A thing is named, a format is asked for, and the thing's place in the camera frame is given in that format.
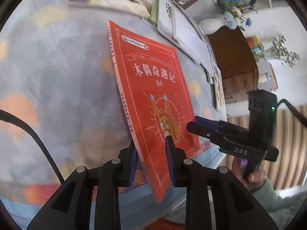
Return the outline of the person's right hand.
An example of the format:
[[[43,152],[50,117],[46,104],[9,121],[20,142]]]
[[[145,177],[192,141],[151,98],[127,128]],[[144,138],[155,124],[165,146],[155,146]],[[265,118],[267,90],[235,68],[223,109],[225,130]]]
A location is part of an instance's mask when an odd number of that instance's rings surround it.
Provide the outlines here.
[[[243,172],[245,170],[245,166],[241,164],[242,161],[245,162],[246,160],[234,157],[232,162],[232,173],[248,190],[257,190],[265,183],[266,173],[262,170],[256,170],[250,173],[247,179],[244,179]]]

